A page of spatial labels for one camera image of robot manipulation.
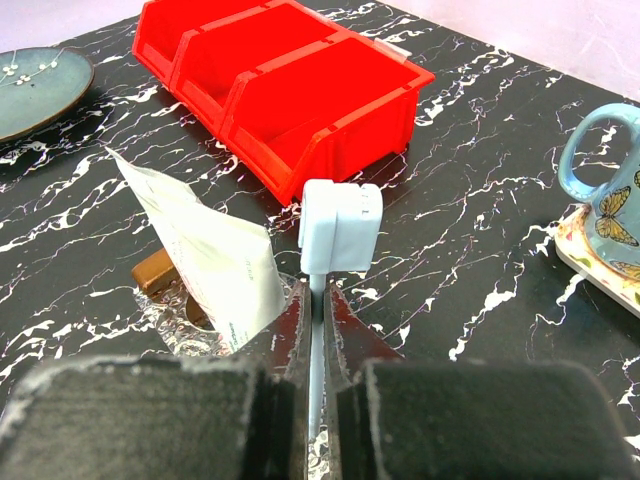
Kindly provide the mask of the white toothbrush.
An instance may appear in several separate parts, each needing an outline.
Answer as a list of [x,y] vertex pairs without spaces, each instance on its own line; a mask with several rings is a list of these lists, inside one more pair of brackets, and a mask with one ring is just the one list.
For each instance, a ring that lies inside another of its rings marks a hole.
[[319,432],[324,388],[324,291],[332,272],[369,270],[383,215],[378,186],[311,179],[303,188],[298,246],[311,290],[309,433]]

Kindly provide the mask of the white toothpaste tube dark cap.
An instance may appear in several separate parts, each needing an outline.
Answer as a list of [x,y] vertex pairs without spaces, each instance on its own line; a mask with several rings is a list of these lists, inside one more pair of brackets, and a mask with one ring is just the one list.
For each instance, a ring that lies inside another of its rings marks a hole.
[[107,152],[187,290],[230,351],[238,351],[285,305],[267,230],[206,206],[185,182]]

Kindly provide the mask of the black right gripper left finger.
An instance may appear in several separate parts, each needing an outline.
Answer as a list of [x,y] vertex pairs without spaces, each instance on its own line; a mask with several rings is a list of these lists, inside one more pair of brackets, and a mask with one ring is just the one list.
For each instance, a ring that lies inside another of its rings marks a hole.
[[67,357],[1,419],[5,479],[304,479],[311,292],[226,357]]

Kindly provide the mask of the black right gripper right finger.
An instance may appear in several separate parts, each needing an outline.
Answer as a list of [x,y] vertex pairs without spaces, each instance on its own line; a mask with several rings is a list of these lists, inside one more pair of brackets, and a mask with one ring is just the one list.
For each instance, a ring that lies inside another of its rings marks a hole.
[[335,479],[635,479],[596,377],[574,362],[411,361],[324,294]]

